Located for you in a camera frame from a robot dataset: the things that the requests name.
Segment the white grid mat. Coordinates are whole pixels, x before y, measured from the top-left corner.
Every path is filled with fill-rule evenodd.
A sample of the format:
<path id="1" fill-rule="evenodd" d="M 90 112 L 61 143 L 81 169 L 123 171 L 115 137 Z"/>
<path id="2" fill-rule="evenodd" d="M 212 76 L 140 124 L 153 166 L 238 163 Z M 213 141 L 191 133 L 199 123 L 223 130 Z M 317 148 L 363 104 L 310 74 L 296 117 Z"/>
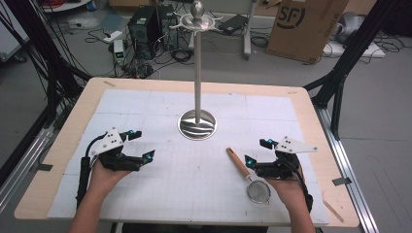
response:
<path id="1" fill-rule="evenodd" d="M 247 181 L 226 151 L 259 162 L 272 162 L 273 150 L 262 139 L 302 138 L 288 97 L 206 93 L 202 107 L 215 116 L 215 134 L 204 141 L 185 138 L 178 119 L 193 106 L 188 92 L 109 89 L 104 92 L 68 163 L 48 212 L 70 218 L 76 211 L 80 160 L 97 146 L 97 136 L 111 128 L 139 130 L 125 144 L 129 156 L 152 151 L 154 160 L 121 180 L 106 198 L 101 218 L 120 221 L 186 224 L 287 225 L 289 214 L 278 196 L 257 204 L 247 195 Z"/>

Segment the white flat board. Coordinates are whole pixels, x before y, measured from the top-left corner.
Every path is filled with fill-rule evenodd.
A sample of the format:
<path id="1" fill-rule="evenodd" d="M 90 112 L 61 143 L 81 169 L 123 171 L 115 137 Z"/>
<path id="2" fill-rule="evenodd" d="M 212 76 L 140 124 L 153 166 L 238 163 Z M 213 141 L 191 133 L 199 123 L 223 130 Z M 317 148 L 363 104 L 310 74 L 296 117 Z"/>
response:
<path id="1" fill-rule="evenodd" d="M 340 57 L 346 51 L 352 52 L 353 54 L 360 54 L 364 58 L 383 58 L 386 54 L 374 43 L 369 44 L 365 49 L 355 47 L 350 49 L 349 47 L 344 47 L 343 44 L 337 41 L 329 41 L 326 43 L 323 55 L 326 57 Z"/>

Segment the grey rounded object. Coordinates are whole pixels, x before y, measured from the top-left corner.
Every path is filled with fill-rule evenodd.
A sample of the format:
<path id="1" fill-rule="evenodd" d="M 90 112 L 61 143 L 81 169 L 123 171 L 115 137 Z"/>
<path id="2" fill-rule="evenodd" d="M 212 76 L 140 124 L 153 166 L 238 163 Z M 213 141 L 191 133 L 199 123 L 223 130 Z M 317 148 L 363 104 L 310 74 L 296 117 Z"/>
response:
<path id="1" fill-rule="evenodd" d="M 339 43 L 344 44 L 354 32 L 360 29 L 363 22 L 364 16 L 354 12 L 346 12 L 339 19 L 333 36 Z"/>

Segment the metal hook stand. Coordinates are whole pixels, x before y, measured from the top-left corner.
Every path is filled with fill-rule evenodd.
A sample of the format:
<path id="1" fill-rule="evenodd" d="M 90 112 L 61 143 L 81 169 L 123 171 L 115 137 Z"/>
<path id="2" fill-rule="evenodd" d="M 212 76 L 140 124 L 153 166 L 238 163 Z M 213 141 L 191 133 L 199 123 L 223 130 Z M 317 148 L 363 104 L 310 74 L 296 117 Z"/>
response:
<path id="1" fill-rule="evenodd" d="M 190 12 L 179 15 L 175 28 L 186 28 L 193 35 L 194 55 L 194 109 L 183 113 L 178 119 L 178 130 L 187 139 L 202 141 L 211 138 L 217 131 L 218 122 L 209 112 L 201 109 L 201 33 L 216 28 L 217 19 L 205 14 L 200 0 L 193 0 Z"/>

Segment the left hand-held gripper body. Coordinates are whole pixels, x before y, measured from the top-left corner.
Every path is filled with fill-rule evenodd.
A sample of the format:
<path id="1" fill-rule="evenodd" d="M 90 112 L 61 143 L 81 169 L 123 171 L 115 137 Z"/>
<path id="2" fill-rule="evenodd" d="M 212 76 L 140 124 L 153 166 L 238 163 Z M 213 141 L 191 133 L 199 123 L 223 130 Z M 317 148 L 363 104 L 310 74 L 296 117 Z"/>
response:
<path id="1" fill-rule="evenodd" d="M 116 127 L 107 131 L 99 140 L 100 143 L 91 152 L 93 158 L 90 166 L 93 166 L 99 160 L 105 168 L 112 171 L 140 170 L 141 164 L 138 162 L 138 157 L 127 156 L 122 153 L 125 141 L 120 138 L 120 132 Z"/>

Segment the white device with green light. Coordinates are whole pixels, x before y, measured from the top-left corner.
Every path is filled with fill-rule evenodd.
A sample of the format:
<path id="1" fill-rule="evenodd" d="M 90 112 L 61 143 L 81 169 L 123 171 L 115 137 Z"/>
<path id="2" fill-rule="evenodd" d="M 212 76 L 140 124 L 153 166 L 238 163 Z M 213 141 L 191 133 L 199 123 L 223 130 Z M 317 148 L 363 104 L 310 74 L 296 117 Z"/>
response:
<path id="1" fill-rule="evenodd" d="M 123 40 L 115 40 L 113 42 L 114 59 L 118 64 L 124 63 L 124 45 Z"/>

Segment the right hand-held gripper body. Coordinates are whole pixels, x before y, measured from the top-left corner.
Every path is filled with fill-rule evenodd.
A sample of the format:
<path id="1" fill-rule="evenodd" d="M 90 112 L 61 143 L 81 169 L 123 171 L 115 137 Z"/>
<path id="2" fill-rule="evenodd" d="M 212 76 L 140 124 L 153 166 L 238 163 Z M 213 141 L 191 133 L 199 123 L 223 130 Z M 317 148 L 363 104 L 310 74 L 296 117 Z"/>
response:
<path id="1" fill-rule="evenodd" d="M 261 178 L 286 179 L 300 167 L 298 153 L 315 152 L 318 148 L 285 136 L 274 149 L 273 162 L 258 162 L 255 173 Z"/>

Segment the person's right hand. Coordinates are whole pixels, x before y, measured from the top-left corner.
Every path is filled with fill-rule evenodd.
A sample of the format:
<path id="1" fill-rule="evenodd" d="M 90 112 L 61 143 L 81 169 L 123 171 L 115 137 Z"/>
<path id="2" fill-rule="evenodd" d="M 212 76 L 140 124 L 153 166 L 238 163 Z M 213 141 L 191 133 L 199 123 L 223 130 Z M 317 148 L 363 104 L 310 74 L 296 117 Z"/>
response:
<path id="1" fill-rule="evenodd" d="M 290 178 L 265 179 L 276 190 L 280 200 L 290 213 L 305 213 L 308 211 L 303 191 L 304 179 L 302 170 L 298 169 Z"/>

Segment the white power strip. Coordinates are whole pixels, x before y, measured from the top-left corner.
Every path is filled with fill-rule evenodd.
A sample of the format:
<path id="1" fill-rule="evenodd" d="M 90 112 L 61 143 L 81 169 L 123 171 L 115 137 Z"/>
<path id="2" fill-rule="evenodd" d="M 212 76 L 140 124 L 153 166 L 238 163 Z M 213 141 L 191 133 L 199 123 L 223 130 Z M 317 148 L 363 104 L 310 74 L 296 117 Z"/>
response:
<path id="1" fill-rule="evenodd" d="M 109 36 L 106 36 L 103 41 L 105 43 L 112 43 L 114 40 L 116 40 L 120 35 L 122 34 L 121 31 L 115 31 L 111 33 Z"/>

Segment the round white tabletop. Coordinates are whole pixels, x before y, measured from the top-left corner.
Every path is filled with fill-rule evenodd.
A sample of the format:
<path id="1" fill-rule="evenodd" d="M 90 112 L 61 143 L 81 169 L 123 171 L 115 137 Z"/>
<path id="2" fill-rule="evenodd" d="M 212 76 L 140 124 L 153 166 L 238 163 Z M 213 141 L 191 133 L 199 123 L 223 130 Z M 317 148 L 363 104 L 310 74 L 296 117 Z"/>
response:
<path id="1" fill-rule="evenodd" d="M 85 6 L 91 0 L 42 0 L 40 7 L 46 13 L 63 12 Z"/>

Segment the cardboard box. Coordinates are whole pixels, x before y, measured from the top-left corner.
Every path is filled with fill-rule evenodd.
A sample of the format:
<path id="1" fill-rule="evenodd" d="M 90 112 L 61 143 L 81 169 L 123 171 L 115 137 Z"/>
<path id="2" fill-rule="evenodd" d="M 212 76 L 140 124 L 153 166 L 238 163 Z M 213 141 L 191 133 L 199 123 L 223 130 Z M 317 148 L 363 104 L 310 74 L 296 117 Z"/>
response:
<path id="1" fill-rule="evenodd" d="M 349 0 L 281 0 L 268 54 L 316 63 Z"/>

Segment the black flat case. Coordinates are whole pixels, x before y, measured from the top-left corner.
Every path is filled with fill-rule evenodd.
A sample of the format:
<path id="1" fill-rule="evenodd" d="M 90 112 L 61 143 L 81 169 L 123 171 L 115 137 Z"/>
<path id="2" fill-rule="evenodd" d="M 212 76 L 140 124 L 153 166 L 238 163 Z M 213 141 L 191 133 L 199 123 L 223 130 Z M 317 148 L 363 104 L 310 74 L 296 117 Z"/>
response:
<path id="1" fill-rule="evenodd" d="M 227 35 L 231 35 L 234 32 L 236 32 L 239 29 L 242 29 L 243 26 L 246 24 L 247 18 L 237 14 L 234 17 L 231 17 L 230 19 L 228 19 L 227 21 L 221 23 L 219 25 L 219 29 L 227 34 Z"/>

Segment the black metal frame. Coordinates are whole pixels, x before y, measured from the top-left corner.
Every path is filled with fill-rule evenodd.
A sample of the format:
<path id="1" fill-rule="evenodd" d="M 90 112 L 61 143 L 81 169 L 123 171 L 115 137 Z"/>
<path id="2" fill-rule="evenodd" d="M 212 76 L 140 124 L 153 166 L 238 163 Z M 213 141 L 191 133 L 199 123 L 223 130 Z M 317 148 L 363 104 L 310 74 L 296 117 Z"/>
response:
<path id="1" fill-rule="evenodd" d="M 360 29 L 350 40 L 349 45 L 331 71 L 304 86 L 307 91 L 313 90 L 316 87 L 320 89 L 318 93 L 311 98 L 312 103 L 319 109 L 326 109 L 329 100 L 333 99 L 329 128 L 334 139 L 337 141 L 340 140 L 339 122 L 346 79 L 368 46 L 372 43 L 373 39 L 403 1 L 404 0 L 376 0 L 376 3 L 366 16 Z"/>
<path id="2" fill-rule="evenodd" d="M 2 13 L 0 13 L 0 21 L 26 51 L 39 77 L 47 82 L 48 105 L 45 108 L 45 116 L 46 126 L 49 126 L 57 116 L 58 104 L 64 99 L 74 100 L 82 93 L 83 88 L 77 82 L 76 77 L 88 82 L 91 75 L 77 68 L 62 56 L 41 18 L 40 9 L 33 0 L 3 1 L 28 36 L 32 47 L 26 44 Z"/>

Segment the aluminium rail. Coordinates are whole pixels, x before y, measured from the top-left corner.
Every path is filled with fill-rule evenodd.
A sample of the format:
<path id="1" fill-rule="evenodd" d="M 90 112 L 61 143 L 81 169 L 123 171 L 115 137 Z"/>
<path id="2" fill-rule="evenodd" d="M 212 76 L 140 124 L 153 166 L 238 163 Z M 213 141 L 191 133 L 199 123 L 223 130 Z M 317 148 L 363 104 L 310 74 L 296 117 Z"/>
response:
<path id="1" fill-rule="evenodd" d="M 0 185 L 0 215 L 14 198 L 29 171 L 41 164 L 41 157 L 50 149 L 57 133 L 53 126 L 41 128 L 37 133 L 28 133 L 28 137 L 22 140 L 23 145 L 15 150 L 19 159 L 7 179 Z"/>
<path id="2" fill-rule="evenodd" d="M 380 233 L 375 219 L 361 191 L 356 174 L 352 168 L 347 153 L 340 140 L 336 139 L 331 127 L 331 116 L 327 109 L 315 108 L 326 139 L 331 148 L 335 162 L 343 179 L 342 184 L 347 188 L 352 204 L 356 210 L 363 233 Z"/>

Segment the wooden handle mesh strainer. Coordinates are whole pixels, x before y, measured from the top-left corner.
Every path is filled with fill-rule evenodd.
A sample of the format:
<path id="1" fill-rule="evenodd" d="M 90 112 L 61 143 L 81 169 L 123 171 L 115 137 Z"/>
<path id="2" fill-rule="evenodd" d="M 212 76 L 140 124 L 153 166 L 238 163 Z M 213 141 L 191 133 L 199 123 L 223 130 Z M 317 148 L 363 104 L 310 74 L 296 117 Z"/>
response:
<path id="1" fill-rule="evenodd" d="M 237 170 L 248 182 L 246 189 L 248 198 L 257 204 L 268 204 L 271 197 L 269 186 L 263 181 L 252 179 L 251 173 L 232 148 L 226 148 L 225 150 Z"/>

